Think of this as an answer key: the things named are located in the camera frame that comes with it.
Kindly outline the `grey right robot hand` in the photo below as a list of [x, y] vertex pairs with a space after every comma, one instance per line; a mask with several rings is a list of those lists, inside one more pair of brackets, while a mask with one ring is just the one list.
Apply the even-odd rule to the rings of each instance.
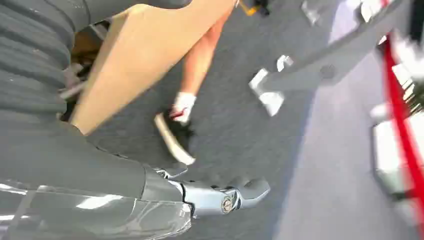
[[3, 112], [0, 237], [161, 240], [184, 234], [194, 218], [252, 208], [270, 191], [261, 178], [177, 180], [185, 171], [110, 154], [55, 118]]

